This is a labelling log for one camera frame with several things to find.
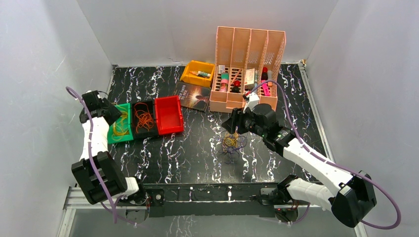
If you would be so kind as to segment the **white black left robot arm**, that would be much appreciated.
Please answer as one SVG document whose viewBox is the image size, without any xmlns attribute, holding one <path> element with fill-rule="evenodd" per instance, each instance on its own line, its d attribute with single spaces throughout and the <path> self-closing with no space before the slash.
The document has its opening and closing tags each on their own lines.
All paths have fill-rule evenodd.
<svg viewBox="0 0 419 237">
<path fill-rule="evenodd" d="M 81 96 L 84 107 L 79 115 L 84 130 L 84 146 L 80 160 L 72 164 L 72 174 L 90 204 L 108 197 L 128 197 L 135 205 L 143 205 L 148 193 L 135 177 L 124 177 L 108 151 L 108 131 L 121 111 L 103 98 L 97 90 Z"/>
</svg>

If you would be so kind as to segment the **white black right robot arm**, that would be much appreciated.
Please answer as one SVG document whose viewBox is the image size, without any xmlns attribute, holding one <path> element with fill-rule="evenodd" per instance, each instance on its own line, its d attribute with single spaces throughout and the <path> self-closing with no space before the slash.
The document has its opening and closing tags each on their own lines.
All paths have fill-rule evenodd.
<svg viewBox="0 0 419 237">
<path fill-rule="evenodd" d="M 258 104 L 253 110 L 235 108 L 222 127 L 229 133 L 251 132 L 260 136 L 268 149 L 304 168 L 320 181 L 316 184 L 289 175 L 270 193 L 262 191 L 256 196 L 261 204 L 292 204 L 295 200 L 309 202 L 330 211 L 351 228 L 375 207 L 377 200 L 372 184 L 336 168 L 334 163 L 318 153 L 310 154 L 293 131 L 280 125 L 275 111 L 268 104 Z"/>
</svg>

